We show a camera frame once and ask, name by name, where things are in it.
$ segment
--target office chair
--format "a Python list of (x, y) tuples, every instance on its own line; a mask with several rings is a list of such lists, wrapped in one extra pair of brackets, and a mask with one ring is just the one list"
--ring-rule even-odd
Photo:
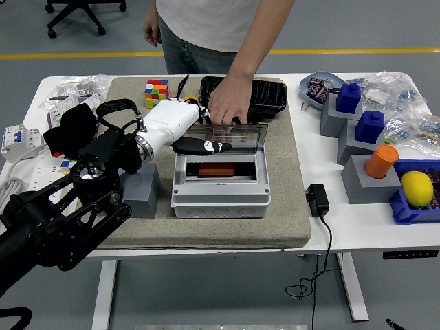
[(46, 5), (46, 11), (49, 13), (54, 12), (54, 7), (52, 4), (55, 3), (61, 3), (65, 4), (63, 10), (60, 11), (58, 15), (55, 16), (54, 19), (50, 21), (49, 24), (47, 24), (47, 27), (49, 28), (49, 31), (47, 31), (47, 35), (50, 38), (56, 38), (56, 33), (53, 29), (53, 27), (60, 23), (63, 19), (65, 19), (67, 16), (69, 16), (72, 12), (77, 10), (78, 8), (83, 9), (87, 15), (91, 18), (91, 20), (98, 26), (98, 33), (99, 35), (103, 36), (105, 34), (105, 29), (99, 22), (99, 20), (96, 18), (95, 14), (91, 11), (89, 5), (96, 5), (96, 4), (106, 4), (106, 3), (119, 3), (119, 9), (121, 12), (124, 12), (127, 10), (127, 5), (125, 3), (125, 0), (64, 0), (64, 1), (57, 1), (57, 0), (47, 0)]

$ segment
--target rubik's cube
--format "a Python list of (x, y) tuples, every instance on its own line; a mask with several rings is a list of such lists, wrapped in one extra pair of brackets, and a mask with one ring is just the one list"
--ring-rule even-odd
[(74, 167), (75, 164), (76, 164), (76, 160), (66, 160), (66, 159), (64, 159), (61, 162), (60, 167), (61, 167), (61, 170), (63, 170), (63, 173), (65, 175), (67, 175), (67, 174), (70, 173), (70, 170), (72, 169), (72, 167)]
[(148, 79), (145, 86), (145, 101), (147, 109), (152, 109), (157, 103), (171, 98), (167, 80)]

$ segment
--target gray floor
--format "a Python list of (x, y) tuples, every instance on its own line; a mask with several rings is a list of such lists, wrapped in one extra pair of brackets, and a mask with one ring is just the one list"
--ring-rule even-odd
[[(153, 51), (141, 26), (149, 1), (129, 0), (92, 8), (107, 30), (98, 36), (81, 11), (47, 37), (44, 0), (7, 0), (0, 5), (0, 55)], [(56, 13), (61, 6), (56, 6)], [(425, 48), (440, 46), (440, 7), (429, 1), (297, 0), (275, 49)], [(439, 53), (271, 55), (260, 73), (406, 72), (440, 115)], [(20, 124), (42, 79), (85, 74), (165, 74), (161, 57), (0, 60), (0, 127)], [(389, 329), (392, 318), (407, 330), (438, 329), (440, 289), (437, 258), (383, 261), (380, 252), (353, 255), (370, 321), (353, 324), (338, 272), (318, 281), (316, 329)], [(331, 265), (336, 266), (334, 256)], [(311, 325), (312, 299), (290, 298), (286, 285), (314, 270), (313, 258), (292, 254), (154, 258), (122, 261), (110, 329), (137, 324)], [(25, 305), (34, 317), (28, 329), (90, 329), (100, 264), (76, 269), (33, 269), (0, 299), (0, 307)], [(13, 320), (0, 320), (8, 329)]]

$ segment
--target white t-shirt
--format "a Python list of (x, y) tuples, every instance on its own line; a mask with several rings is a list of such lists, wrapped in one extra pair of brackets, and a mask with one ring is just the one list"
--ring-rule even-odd
[(159, 15), (180, 39), (193, 45), (237, 52), (248, 33), (258, 0), (157, 0)]

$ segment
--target jeans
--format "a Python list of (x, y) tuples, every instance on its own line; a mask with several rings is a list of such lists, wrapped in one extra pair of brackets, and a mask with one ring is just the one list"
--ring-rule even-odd
[(176, 36), (159, 18), (168, 74), (227, 74), (237, 53), (202, 48)]

